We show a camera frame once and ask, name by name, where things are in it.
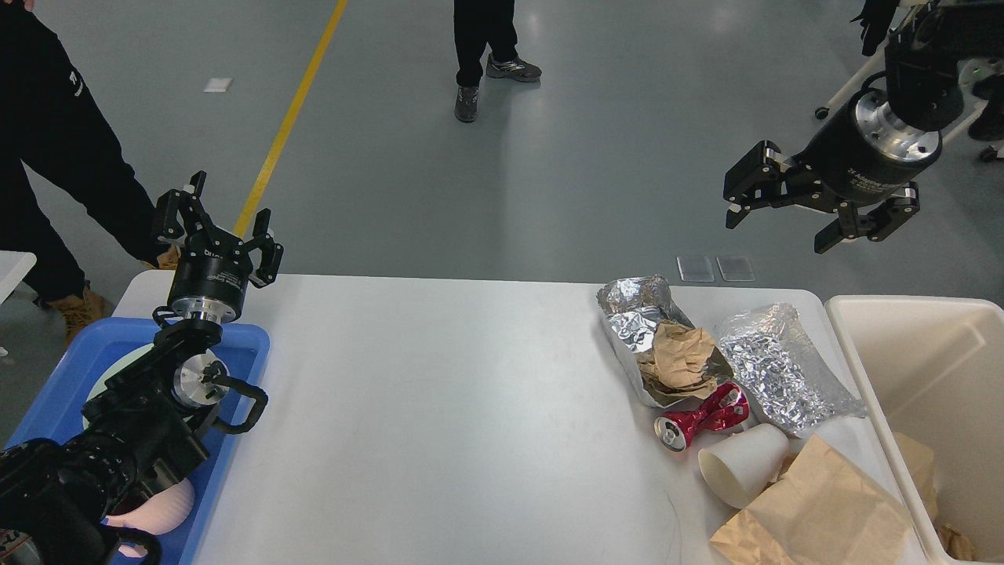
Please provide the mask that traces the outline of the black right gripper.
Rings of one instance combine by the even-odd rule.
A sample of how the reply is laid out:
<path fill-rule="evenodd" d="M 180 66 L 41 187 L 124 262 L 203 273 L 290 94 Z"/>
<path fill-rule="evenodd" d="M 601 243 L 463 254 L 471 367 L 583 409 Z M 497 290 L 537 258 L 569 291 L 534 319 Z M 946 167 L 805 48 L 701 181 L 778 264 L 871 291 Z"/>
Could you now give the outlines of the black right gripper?
<path fill-rule="evenodd" d="M 939 132 L 908 125 L 886 92 L 862 89 L 796 156 L 760 140 L 739 158 L 724 176 L 725 226 L 737 228 L 757 209 L 800 206 L 838 216 L 815 235 L 815 253 L 842 241 L 885 240 L 918 214 L 919 184 L 910 181 L 940 153 Z M 868 213 L 858 211 L 857 204 L 881 201 Z"/>

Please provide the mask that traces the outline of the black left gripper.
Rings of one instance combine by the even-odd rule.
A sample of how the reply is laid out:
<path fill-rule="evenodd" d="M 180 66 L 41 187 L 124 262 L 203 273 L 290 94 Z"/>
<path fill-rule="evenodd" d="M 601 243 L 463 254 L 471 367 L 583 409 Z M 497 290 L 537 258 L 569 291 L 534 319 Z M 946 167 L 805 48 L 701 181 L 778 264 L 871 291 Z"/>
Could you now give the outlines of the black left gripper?
<path fill-rule="evenodd" d="M 255 215 L 246 241 L 215 225 L 203 206 L 206 179 L 207 173 L 200 170 L 155 204 L 155 239 L 182 248 L 166 307 L 184 319 L 230 323 L 241 317 L 248 283 L 275 283 L 284 247 L 269 232 L 268 208 Z M 234 250 L 233 257 L 214 254 Z"/>

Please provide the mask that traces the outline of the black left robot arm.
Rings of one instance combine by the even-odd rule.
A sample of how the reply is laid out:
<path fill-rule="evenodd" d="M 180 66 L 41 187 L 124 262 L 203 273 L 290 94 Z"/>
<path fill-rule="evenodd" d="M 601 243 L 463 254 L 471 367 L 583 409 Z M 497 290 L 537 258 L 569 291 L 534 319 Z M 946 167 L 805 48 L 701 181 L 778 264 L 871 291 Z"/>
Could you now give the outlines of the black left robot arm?
<path fill-rule="evenodd" d="M 158 564 L 160 541 L 112 526 L 110 512 L 179 485 L 207 461 L 211 429 L 254 429 L 267 393 L 208 360 L 223 326 L 239 319 L 248 285 L 275 282 L 284 253 L 258 212 L 250 239 L 219 228 L 203 207 L 200 171 L 155 205 L 153 233 L 178 244 L 166 303 L 151 318 L 153 346 L 105 380 L 82 405 L 87 420 L 66 443 L 29 439 L 2 454 L 2 562 L 107 564 L 132 543 Z"/>

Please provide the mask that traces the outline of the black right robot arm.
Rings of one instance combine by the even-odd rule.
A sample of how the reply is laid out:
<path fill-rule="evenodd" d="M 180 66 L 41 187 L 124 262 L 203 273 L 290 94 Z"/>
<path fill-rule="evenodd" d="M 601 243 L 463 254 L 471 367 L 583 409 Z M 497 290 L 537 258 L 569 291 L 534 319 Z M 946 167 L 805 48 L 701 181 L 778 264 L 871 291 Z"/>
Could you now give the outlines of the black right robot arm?
<path fill-rule="evenodd" d="M 824 125 L 785 156 L 760 140 L 725 175 L 725 226 L 751 212 L 800 206 L 832 213 L 814 237 L 825 253 L 840 241 L 882 241 L 919 211 L 917 176 L 938 161 L 943 131 L 963 114 L 959 65 L 1002 61 L 1000 1 L 926 1 L 889 29 L 897 3 L 868 1 L 858 15 L 864 54 L 883 50 L 883 69 Z"/>

